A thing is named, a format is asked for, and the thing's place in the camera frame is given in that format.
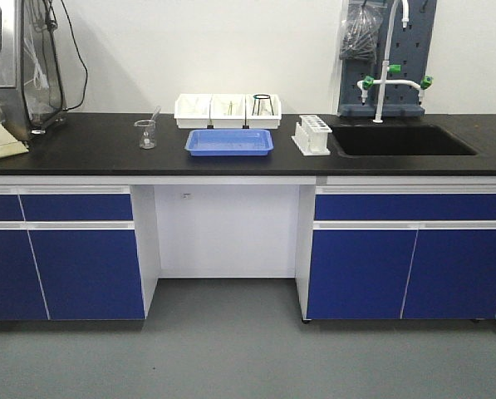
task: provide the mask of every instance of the lab faucet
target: lab faucet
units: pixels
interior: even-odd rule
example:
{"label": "lab faucet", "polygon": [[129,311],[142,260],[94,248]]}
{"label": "lab faucet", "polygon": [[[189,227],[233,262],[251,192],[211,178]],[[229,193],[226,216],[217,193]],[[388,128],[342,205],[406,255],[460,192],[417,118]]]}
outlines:
{"label": "lab faucet", "polygon": [[400,2],[403,2],[403,18],[401,19],[403,23],[403,30],[406,29],[409,22],[409,10],[410,7],[408,5],[408,0],[394,0],[391,11],[390,11],[390,20],[388,24],[388,34],[386,36],[386,46],[384,50],[384,60],[382,61],[382,71],[381,78],[374,79],[371,76],[366,76],[366,78],[362,81],[358,81],[356,85],[362,91],[362,105],[366,104],[366,100],[368,97],[368,90],[372,88],[374,85],[379,85],[379,95],[377,97],[377,108],[375,113],[375,119],[373,120],[375,123],[382,123],[382,109],[384,107],[384,99],[386,93],[386,85],[407,85],[414,87],[418,92],[419,103],[423,101],[423,97],[425,95],[425,90],[430,87],[432,84],[432,77],[425,76],[421,83],[416,83],[414,81],[409,81],[406,79],[390,79],[388,80],[388,72],[400,72],[400,65],[390,65],[390,50],[391,50],[391,39],[394,34],[394,24],[395,24],[395,14],[397,13],[397,8]]}

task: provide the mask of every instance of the black sink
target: black sink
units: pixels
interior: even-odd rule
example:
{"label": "black sink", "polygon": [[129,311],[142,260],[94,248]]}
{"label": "black sink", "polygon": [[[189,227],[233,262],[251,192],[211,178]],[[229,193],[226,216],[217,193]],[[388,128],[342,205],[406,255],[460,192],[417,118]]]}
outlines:
{"label": "black sink", "polygon": [[332,126],[347,155],[476,155],[450,133],[427,126]]}

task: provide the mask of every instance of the green valve handle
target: green valve handle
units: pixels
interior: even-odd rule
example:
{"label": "green valve handle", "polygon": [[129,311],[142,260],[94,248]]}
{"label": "green valve handle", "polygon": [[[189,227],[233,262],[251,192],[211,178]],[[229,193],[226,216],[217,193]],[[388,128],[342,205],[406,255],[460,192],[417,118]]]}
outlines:
{"label": "green valve handle", "polygon": [[362,88],[369,90],[375,84],[375,79],[371,76],[366,76],[362,81]]}
{"label": "green valve handle", "polygon": [[390,65],[388,66],[388,72],[389,73],[400,73],[400,65]]}
{"label": "green valve handle", "polygon": [[425,76],[423,78],[423,80],[421,81],[420,83],[420,87],[423,89],[423,90],[426,90],[428,89],[430,86],[432,86],[432,81],[434,80],[434,78],[432,76]]}

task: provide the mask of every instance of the blue cabinet door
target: blue cabinet door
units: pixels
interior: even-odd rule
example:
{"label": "blue cabinet door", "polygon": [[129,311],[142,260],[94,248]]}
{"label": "blue cabinet door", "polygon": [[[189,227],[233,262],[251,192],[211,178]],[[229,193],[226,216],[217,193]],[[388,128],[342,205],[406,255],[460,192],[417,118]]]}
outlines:
{"label": "blue cabinet door", "polygon": [[32,230],[54,320],[143,319],[133,230]]}
{"label": "blue cabinet door", "polygon": [[24,220],[18,195],[0,195],[0,221]]}
{"label": "blue cabinet door", "polygon": [[317,230],[307,318],[400,318],[414,230]]}
{"label": "blue cabinet door", "polygon": [[28,221],[133,220],[129,194],[21,195]]}
{"label": "blue cabinet door", "polygon": [[496,230],[421,230],[405,318],[494,318]]}
{"label": "blue cabinet door", "polygon": [[24,230],[0,230],[0,320],[46,320],[47,311]]}

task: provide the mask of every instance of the test tube rack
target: test tube rack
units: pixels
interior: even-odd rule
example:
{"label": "test tube rack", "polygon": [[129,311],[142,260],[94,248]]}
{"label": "test tube rack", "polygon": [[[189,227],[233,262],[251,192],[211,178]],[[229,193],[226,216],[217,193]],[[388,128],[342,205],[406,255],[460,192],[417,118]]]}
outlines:
{"label": "test tube rack", "polygon": [[318,115],[300,115],[301,125],[296,123],[296,134],[292,140],[305,156],[330,155],[327,136],[331,128]]}

